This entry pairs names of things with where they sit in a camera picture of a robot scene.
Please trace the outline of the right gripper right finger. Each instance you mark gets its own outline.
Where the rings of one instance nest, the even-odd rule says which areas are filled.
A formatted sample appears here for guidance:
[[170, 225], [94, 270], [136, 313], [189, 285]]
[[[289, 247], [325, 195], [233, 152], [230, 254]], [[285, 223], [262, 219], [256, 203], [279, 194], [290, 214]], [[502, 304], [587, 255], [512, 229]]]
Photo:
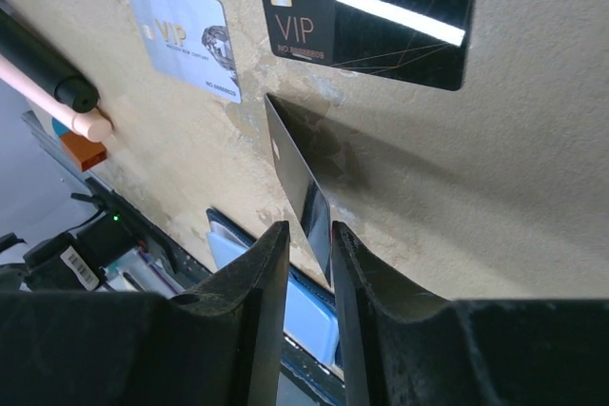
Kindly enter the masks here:
[[446, 300], [342, 222], [331, 262], [350, 405], [604, 405], [606, 300]]

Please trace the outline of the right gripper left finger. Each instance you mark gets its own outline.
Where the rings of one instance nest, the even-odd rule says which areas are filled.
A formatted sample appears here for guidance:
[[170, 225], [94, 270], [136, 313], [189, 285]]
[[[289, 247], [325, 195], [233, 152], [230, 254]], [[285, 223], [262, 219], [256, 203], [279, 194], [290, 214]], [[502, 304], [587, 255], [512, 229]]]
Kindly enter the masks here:
[[183, 294], [8, 292], [5, 405], [272, 405], [290, 232], [275, 222]]

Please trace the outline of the navy blue card holder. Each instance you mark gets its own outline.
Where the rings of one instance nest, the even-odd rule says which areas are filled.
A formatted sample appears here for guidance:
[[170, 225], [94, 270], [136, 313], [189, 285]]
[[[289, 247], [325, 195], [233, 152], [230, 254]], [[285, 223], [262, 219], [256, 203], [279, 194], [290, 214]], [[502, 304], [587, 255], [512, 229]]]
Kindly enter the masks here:
[[[217, 269], [235, 261], [256, 242], [219, 210], [209, 208], [206, 215], [206, 238]], [[334, 296], [294, 266], [288, 274], [284, 331], [321, 364], [343, 365]]]

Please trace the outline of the black VIP card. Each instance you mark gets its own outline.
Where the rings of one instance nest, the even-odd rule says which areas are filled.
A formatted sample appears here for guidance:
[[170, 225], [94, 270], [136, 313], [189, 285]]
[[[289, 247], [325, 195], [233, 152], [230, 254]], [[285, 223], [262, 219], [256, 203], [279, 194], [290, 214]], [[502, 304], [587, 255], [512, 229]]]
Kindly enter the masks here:
[[457, 91], [475, 0], [263, 0], [274, 55]]
[[328, 285], [334, 287], [329, 203], [295, 142], [283, 100], [267, 93], [265, 112], [277, 177]]

